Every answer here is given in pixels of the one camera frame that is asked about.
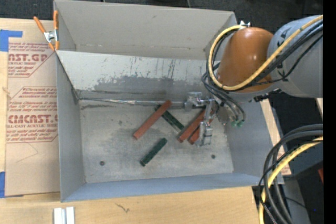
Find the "clamp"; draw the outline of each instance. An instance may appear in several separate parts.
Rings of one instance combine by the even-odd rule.
[[[53,31],[46,32],[44,26],[40,20],[34,16],[34,21],[37,23],[38,28],[41,30],[46,40],[48,41],[49,47],[55,51],[59,49],[59,40],[58,40],[58,11],[54,11],[54,29]],[[51,40],[55,39],[55,46],[51,43]]]

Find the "cardboard box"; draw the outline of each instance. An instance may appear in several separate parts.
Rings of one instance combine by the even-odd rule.
[[[61,201],[257,185],[272,147],[260,103],[241,128],[212,122],[211,145],[177,140],[160,118],[133,133],[157,104],[185,126],[187,93],[201,82],[208,45],[236,25],[233,12],[55,0],[59,12],[57,106]],[[143,167],[140,159],[168,140]]]
[[[0,18],[0,43],[5,196],[59,191],[56,55],[32,19]]]

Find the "orange block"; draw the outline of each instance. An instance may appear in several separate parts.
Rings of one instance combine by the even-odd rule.
[[[164,102],[162,106],[158,108],[141,126],[140,128],[133,134],[135,139],[139,139],[142,137],[145,132],[162,116],[162,114],[172,105],[170,100]]]
[[[205,114],[205,110],[203,110],[198,117],[196,118],[195,121],[193,121],[188,127],[187,129],[180,135],[180,137],[177,139],[179,142],[183,142],[184,140],[188,139],[198,128],[199,124],[201,123],[201,121],[203,121],[204,118],[204,114]]]

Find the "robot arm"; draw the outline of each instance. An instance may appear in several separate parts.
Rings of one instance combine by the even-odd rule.
[[[242,24],[216,37],[202,81],[216,100],[212,106],[220,107],[213,107],[218,119],[240,126],[245,120],[240,104],[271,92],[323,97],[322,55],[323,15],[292,21],[274,35]]]

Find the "cable bundle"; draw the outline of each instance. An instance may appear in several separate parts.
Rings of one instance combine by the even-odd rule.
[[[278,157],[280,148],[282,146],[286,147],[286,143],[291,141],[297,141],[297,146],[285,151],[284,154]],[[259,204],[260,224],[264,224],[264,210],[274,223],[277,223],[276,219],[278,219],[280,223],[293,224],[290,213],[288,212],[280,193],[277,175],[300,153],[321,142],[323,142],[323,124],[303,126],[287,133],[268,153],[264,163],[264,174],[258,185],[259,189],[261,189],[261,185],[264,183],[263,191],[260,194]],[[271,186],[275,189],[275,194],[277,196],[276,202],[270,193]],[[266,202],[269,203],[270,209],[266,206]]]

